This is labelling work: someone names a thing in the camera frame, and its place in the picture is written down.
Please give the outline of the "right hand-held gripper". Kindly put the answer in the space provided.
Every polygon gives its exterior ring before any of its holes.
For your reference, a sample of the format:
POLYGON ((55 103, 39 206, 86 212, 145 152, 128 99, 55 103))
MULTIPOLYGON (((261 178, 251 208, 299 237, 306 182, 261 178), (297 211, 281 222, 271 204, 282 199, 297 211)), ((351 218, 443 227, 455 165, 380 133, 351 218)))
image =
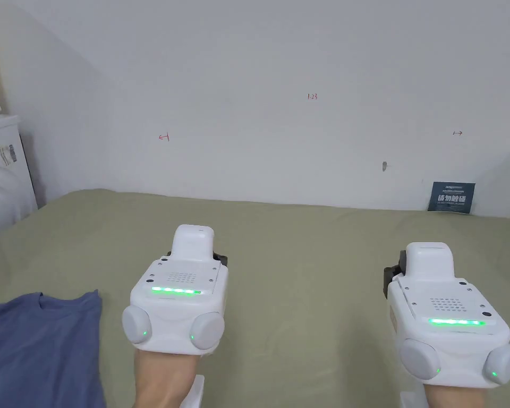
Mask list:
POLYGON ((416 381, 401 407, 428 407, 424 386, 491 389, 510 381, 510 328, 473 285, 455 276, 442 242, 412 242, 383 272, 400 367, 416 381))

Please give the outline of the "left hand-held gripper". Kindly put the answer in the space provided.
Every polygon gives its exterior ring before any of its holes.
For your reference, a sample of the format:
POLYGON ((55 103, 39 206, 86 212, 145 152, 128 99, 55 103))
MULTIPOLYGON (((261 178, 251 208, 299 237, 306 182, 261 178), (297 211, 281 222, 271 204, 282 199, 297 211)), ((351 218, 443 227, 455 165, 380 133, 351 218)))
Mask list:
POLYGON ((209 226, 180 225, 172 249, 148 267, 122 314, 127 339, 143 352, 211 354, 225 330, 227 257, 209 226))

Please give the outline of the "person's right hand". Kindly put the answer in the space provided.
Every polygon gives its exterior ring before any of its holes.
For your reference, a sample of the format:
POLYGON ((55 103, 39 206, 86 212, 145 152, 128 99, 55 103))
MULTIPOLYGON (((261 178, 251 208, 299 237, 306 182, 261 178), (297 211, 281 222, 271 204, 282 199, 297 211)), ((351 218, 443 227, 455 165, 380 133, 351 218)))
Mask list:
POLYGON ((463 408, 486 407, 487 390, 483 388, 464 388, 424 385, 424 393, 429 407, 463 408))

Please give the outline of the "person's left hand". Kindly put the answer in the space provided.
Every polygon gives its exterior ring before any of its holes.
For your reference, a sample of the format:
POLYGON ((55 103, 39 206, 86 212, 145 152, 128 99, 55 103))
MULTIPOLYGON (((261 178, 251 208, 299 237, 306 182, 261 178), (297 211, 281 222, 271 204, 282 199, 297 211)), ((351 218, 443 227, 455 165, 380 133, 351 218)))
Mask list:
POLYGON ((136 350, 134 407, 180 407, 196 377, 200 356, 136 350))

